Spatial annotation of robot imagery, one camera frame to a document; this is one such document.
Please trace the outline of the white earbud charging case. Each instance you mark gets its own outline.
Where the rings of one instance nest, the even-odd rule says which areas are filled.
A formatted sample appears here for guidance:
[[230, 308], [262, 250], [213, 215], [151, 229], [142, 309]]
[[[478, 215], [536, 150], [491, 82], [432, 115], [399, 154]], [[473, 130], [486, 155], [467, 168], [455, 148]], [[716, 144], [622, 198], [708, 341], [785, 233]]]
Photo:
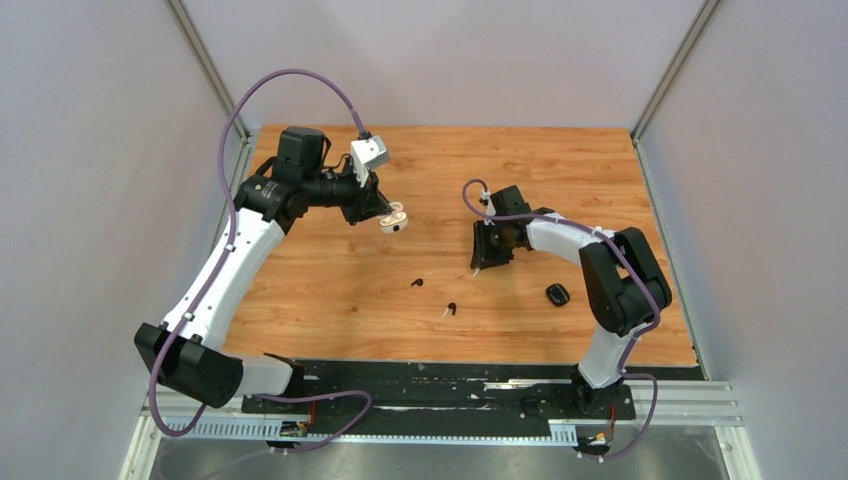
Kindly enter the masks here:
[[391, 212], [378, 217], [380, 229], [385, 234], [393, 234], [404, 230], [408, 226], [408, 215], [401, 202], [390, 202]]

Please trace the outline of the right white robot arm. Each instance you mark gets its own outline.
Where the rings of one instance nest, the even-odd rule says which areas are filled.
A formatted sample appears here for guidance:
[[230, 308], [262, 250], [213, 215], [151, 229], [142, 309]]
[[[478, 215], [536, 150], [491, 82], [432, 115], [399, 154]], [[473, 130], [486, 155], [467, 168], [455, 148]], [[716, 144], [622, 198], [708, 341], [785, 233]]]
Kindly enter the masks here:
[[612, 403], [641, 336], [655, 329], [671, 288], [644, 233], [589, 227], [547, 208], [532, 209], [517, 186], [484, 187], [473, 224], [470, 267], [509, 264], [518, 248], [548, 253], [580, 267], [596, 327], [572, 378], [571, 403], [596, 417]]

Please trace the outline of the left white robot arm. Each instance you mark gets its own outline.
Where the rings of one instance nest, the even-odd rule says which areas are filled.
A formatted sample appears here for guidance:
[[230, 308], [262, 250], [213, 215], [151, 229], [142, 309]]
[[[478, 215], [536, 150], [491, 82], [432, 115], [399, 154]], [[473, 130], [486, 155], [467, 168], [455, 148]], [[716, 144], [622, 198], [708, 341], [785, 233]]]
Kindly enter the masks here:
[[283, 413], [298, 411], [306, 386], [292, 361], [272, 354], [238, 357], [222, 347], [248, 288], [294, 222], [311, 207], [337, 208], [349, 225], [375, 218], [385, 233], [405, 228], [398, 202], [379, 189], [378, 167], [390, 155], [378, 136], [350, 144], [340, 166], [324, 162], [330, 140], [319, 130], [288, 127], [277, 152], [238, 188], [230, 219], [198, 277], [157, 325], [143, 323], [134, 345], [156, 384], [220, 408], [236, 396], [267, 395]]

